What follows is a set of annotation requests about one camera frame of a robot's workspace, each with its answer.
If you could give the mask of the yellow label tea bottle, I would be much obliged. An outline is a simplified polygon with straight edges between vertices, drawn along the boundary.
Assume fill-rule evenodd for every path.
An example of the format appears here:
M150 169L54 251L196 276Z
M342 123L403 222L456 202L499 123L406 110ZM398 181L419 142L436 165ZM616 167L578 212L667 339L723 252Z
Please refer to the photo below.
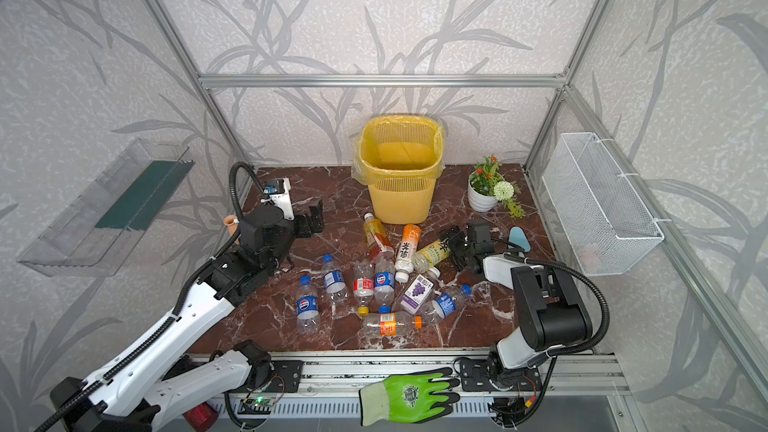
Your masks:
M435 240L414 254L412 259L414 270L418 273L426 272L449 256L449 246L442 240Z

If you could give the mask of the orange cap white bottle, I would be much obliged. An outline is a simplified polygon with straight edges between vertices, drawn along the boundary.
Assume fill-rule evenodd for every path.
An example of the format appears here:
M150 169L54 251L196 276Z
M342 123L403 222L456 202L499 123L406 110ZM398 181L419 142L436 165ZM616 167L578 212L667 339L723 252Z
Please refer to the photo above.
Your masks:
M404 227L402 239L398 245L395 257L395 280L398 283L406 283L414 272L414 255L418 249L421 229L414 224Z

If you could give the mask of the grape label white cap bottle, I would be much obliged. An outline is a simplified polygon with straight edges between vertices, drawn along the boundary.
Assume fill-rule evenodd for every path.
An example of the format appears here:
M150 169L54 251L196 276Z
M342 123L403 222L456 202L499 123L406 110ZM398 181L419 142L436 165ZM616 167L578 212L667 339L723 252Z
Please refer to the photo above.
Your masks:
M417 273L406 285L400 298L395 303L396 311L407 312L416 316L431 299L441 272L436 267L426 272Z

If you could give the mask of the yellow red label bottle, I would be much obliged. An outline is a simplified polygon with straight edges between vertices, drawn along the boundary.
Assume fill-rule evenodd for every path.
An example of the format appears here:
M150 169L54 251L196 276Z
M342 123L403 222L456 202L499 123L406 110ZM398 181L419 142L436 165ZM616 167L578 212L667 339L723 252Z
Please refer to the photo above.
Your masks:
M394 257L387 231L382 222L373 213L364 215L363 232L366 240L367 254L371 262L389 260Z

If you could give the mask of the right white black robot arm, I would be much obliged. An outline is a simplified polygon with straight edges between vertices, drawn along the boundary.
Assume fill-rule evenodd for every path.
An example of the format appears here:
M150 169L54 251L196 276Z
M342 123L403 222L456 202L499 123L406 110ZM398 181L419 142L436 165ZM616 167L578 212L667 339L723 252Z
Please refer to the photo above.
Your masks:
M460 358L458 375L467 392L510 391L539 386L538 367L561 355L594 348L607 335L608 302L584 274L557 261L529 258L527 239L515 227L508 239L473 220L439 233L457 271L469 271L513 292L517 327L483 359Z

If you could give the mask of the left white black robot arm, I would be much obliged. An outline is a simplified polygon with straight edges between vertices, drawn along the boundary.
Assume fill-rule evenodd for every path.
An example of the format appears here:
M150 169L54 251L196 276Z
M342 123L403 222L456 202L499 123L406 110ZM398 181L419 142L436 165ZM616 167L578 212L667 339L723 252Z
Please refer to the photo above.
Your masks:
M293 242L319 234L323 203L289 220L266 200L238 216L236 231L182 286L174 306L115 359L50 393L55 412L39 430L157 431L168 421L257 376L267 359L251 341L172 379L166 373L202 335L264 286Z

